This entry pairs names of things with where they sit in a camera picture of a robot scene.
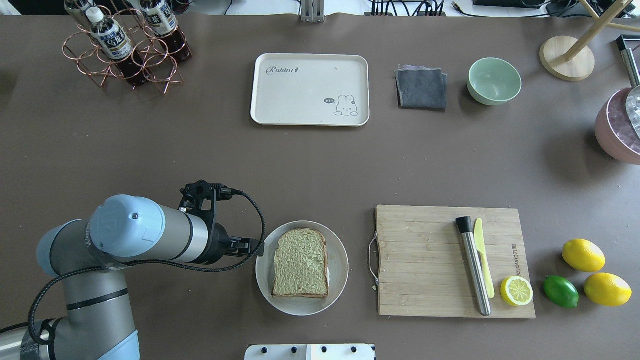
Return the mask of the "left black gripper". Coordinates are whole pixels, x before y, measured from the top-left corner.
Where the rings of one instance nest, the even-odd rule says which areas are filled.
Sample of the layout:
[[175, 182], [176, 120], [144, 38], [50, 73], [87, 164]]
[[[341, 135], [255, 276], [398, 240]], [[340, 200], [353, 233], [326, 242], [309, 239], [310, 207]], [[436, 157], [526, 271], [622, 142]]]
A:
[[224, 256], [263, 256], [264, 252], [264, 240], [228, 235], [222, 225], [215, 223], [211, 232], [211, 244], [206, 251], [206, 264], [215, 264]]

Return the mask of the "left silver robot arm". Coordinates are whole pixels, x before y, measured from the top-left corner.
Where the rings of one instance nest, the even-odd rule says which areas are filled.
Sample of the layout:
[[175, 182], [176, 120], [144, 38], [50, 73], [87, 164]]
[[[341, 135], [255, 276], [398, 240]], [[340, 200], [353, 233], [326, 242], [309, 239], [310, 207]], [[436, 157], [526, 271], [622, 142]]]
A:
[[232, 237], [215, 208], [188, 196], [179, 209], [117, 194], [87, 219], [48, 231], [39, 266], [52, 280], [34, 299], [27, 321], [1, 331], [3, 360], [139, 360], [138, 330], [125, 270], [169, 265], [212, 272], [224, 256], [245, 264], [264, 252], [260, 239]]

